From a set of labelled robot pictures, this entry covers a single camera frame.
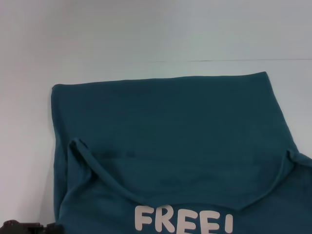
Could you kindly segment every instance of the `white surface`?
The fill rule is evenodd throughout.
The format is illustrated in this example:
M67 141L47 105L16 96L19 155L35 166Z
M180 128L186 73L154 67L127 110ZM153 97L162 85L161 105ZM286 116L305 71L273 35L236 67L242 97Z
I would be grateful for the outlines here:
M54 221L57 83L267 71L312 156L311 10L310 0L0 0L0 224Z

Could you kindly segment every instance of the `folded t-shirt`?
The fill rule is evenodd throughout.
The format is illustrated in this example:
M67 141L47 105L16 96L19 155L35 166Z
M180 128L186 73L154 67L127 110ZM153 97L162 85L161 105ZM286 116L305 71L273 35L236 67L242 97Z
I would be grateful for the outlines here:
M266 73L56 85L68 234L309 234L312 159Z

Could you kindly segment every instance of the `fabric fold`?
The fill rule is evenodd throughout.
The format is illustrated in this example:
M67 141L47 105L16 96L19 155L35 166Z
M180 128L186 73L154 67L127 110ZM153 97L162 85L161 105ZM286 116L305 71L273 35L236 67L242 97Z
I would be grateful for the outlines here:
M310 160L293 151L285 152L278 167L266 162L203 165L135 158L96 159L77 138L70 141L68 156L80 164L75 170L76 183L83 184L77 175L85 175L83 171L90 170L120 196L154 208L167 204L205 203L239 211L279 186L296 163L311 166Z

